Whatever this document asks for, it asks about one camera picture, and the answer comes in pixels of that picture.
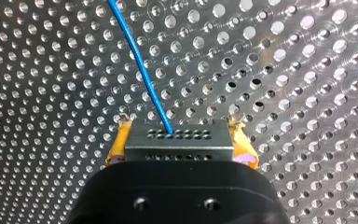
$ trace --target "blue cable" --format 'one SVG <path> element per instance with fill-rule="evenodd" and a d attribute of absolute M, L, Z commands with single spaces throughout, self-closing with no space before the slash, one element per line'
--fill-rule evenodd
<path fill-rule="evenodd" d="M 124 36 L 127 39 L 127 42 L 130 45 L 133 56 L 135 57 L 135 61 L 138 64 L 139 71 L 141 72 L 142 78 L 144 79 L 144 83 L 146 85 L 147 91 L 149 92 L 150 98 L 152 99 L 152 102 L 158 111 L 159 117 L 161 118 L 162 123 L 164 124 L 165 130 L 167 131 L 167 133 L 173 134 L 173 128 L 171 126 L 171 123 L 168 120 L 167 114 L 165 113 L 164 108 L 162 107 L 161 102 L 159 101 L 159 98 L 155 90 L 153 89 L 152 81 L 149 77 L 149 74 L 147 73 L 147 69 L 144 66 L 144 59 L 142 58 L 141 51 L 138 49 L 136 42 L 133 39 L 129 26 L 127 25 L 126 20 L 121 14 L 120 9 L 118 9 L 116 0 L 107 0 L 107 2 L 109 3 L 109 6 L 112 8 L 113 14 L 115 15 L 118 21 L 118 25 L 120 25 L 120 28 L 123 31 Z"/>

